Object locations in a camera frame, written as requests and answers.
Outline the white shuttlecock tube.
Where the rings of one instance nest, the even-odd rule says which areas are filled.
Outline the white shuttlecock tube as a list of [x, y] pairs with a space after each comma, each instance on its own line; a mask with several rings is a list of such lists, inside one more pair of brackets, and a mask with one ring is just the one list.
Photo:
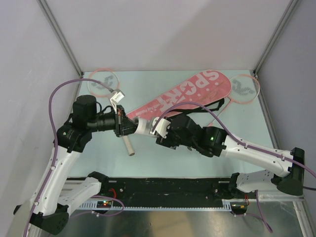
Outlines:
[[136, 117], [135, 121], [137, 123], [135, 134], [145, 135], [150, 137], [157, 137], [157, 134], [154, 132], [152, 133], [153, 126], [155, 125], [155, 118], [151, 120], [147, 120], [145, 118]]

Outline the pink racket bag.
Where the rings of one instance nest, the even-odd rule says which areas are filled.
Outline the pink racket bag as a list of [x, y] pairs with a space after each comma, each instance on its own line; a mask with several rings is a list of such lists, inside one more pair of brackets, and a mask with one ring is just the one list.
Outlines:
[[229, 78], [220, 71], [205, 70], [195, 74], [152, 101], [129, 112], [130, 119], [140, 117], [151, 120], [160, 117], [167, 109], [183, 102], [210, 105], [227, 97], [232, 90]]

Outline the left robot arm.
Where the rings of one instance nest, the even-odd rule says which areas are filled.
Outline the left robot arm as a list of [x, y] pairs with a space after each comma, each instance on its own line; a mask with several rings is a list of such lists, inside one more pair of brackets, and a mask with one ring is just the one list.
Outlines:
[[68, 175], [82, 154], [92, 133], [114, 131], [117, 137], [133, 134], [138, 123], [129, 119], [121, 105], [110, 112], [97, 112], [97, 101], [92, 95], [83, 95], [73, 103], [69, 121], [59, 129], [54, 128], [54, 147], [44, 175], [33, 196], [15, 208], [9, 228], [9, 237], [27, 237], [33, 225], [52, 235], [59, 234], [72, 213], [94, 195], [104, 197], [109, 193], [107, 177], [94, 172], [83, 184], [61, 197], [60, 193]]

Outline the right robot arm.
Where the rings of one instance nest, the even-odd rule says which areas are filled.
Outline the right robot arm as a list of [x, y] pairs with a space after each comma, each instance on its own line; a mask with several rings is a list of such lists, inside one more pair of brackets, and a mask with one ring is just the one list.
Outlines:
[[217, 127], [200, 127], [189, 116], [161, 119], [153, 127], [156, 143], [176, 149], [185, 146], [206, 157], [237, 158], [262, 168], [253, 173], [231, 175], [228, 192], [234, 198], [255, 190], [277, 189], [303, 194], [305, 152], [300, 148], [275, 150], [247, 142]]

